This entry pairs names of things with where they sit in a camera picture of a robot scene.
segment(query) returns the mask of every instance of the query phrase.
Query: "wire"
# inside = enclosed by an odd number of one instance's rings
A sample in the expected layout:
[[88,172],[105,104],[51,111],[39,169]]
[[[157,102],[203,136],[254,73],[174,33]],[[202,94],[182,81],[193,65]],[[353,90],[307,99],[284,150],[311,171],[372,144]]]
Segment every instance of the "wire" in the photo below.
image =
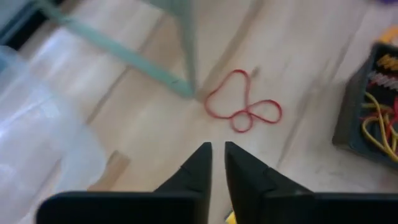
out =
[[[398,121],[398,113],[397,113],[398,112],[398,98],[395,99],[394,109],[392,109],[387,105],[380,105],[379,102],[377,102],[377,99],[375,99],[375,97],[372,96],[372,94],[366,92],[365,95],[372,101],[372,103],[364,103],[364,104],[362,104],[362,107],[363,108],[375,108],[377,114],[374,116],[369,116],[364,119],[364,121],[362,123],[362,132],[368,140],[370,140],[380,150],[385,152],[394,162],[398,162],[398,156],[397,156],[397,152],[396,152],[398,133],[392,127],[392,125],[396,121]],[[392,121],[389,121],[390,114],[394,114],[394,118]],[[368,124],[371,122],[379,122],[382,142],[379,142],[376,138],[374,138],[369,133],[368,129],[366,128],[368,126]],[[392,134],[392,139],[391,139],[392,145],[390,145],[390,143],[389,143],[389,135],[390,134]]]
[[[232,115],[229,116],[222,116],[217,114],[216,112],[214,112],[210,107],[209,107],[209,100],[211,99],[212,96],[215,96],[216,93],[225,85],[225,83],[235,74],[240,74],[244,77],[245,80],[245,86],[244,86],[244,108],[241,110],[238,110],[236,112],[234,112]],[[237,133],[245,133],[248,132],[252,127],[253,127],[253,122],[254,122],[254,118],[257,118],[258,120],[262,121],[263,123],[269,123],[269,124],[276,124],[278,123],[281,119],[282,119],[282,107],[280,106],[280,104],[274,100],[260,100],[258,102],[249,104],[249,93],[250,93],[250,89],[251,89],[251,79],[249,74],[241,69],[235,69],[232,72],[230,72],[225,78],[224,80],[220,83],[220,85],[213,90],[212,92],[209,93],[209,95],[206,97],[205,99],[205,110],[206,112],[213,118],[216,119],[228,119],[231,125],[231,128],[237,132]],[[257,105],[260,104],[265,104],[265,105],[273,105],[277,108],[278,110],[278,118],[276,120],[269,120],[269,119],[265,119],[262,116],[256,115],[255,113],[251,112],[251,109]],[[239,129],[236,127],[234,119],[235,117],[245,114],[248,119],[249,119],[249,126],[245,129]]]

